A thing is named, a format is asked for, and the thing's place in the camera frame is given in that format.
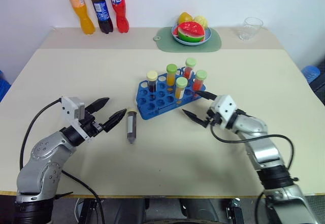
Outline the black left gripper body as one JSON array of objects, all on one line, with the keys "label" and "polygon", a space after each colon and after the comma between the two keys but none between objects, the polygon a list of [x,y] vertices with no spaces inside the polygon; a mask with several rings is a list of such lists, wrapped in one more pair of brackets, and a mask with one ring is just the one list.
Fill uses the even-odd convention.
[{"label": "black left gripper body", "polygon": [[88,137],[95,137],[104,130],[102,124],[97,123],[95,117],[87,110],[85,110],[84,118],[80,119],[79,123]]}]

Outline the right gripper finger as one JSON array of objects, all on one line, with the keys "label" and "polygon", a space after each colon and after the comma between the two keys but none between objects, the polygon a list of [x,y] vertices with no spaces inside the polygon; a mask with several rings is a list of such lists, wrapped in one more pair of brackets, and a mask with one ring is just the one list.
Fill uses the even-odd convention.
[{"label": "right gripper finger", "polygon": [[189,117],[189,119],[192,120],[193,122],[195,122],[195,123],[197,123],[197,124],[203,126],[204,128],[207,127],[207,125],[208,125],[208,121],[207,121],[207,120],[201,120],[201,119],[199,119],[199,118],[198,118],[194,113],[189,112],[189,111],[187,111],[187,110],[185,110],[185,109],[182,109],[182,111],[183,111],[183,112],[185,113],[185,115],[186,115],[187,117]]},{"label": "right gripper finger", "polygon": [[202,90],[195,90],[194,91],[195,94],[201,96],[202,98],[205,98],[207,100],[215,100],[217,98],[217,95],[215,94],[212,94],[210,92],[207,92],[207,91],[202,91]]}]

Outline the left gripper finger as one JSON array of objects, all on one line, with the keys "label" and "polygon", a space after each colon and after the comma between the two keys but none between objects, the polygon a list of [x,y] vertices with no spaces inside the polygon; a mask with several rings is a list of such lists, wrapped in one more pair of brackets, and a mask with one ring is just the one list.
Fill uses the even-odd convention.
[{"label": "left gripper finger", "polygon": [[120,121],[124,118],[127,109],[122,109],[114,113],[107,122],[102,124],[103,130],[108,133],[112,128],[120,123]]},{"label": "left gripper finger", "polygon": [[97,112],[102,107],[104,107],[105,104],[108,102],[109,99],[110,99],[109,97],[104,97],[104,98],[97,99],[96,101],[94,101],[93,103],[91,103],[90,105],[88,105],[85,108],[85,111],[87,111],[89,114],[93,114],[94,112]]}]

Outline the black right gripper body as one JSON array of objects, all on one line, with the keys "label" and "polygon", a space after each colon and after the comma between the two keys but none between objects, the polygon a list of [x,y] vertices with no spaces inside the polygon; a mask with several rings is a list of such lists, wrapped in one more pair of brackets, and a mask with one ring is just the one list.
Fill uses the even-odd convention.
[{"label": "black right gripper body", "polygon": [[212,109],[208,109],[207,111],[207,117],[204,121],[205,126],[208,126],[209,124],[212,126],[220,125],[221,124],[221,115],[218,112],[213,112]]}]

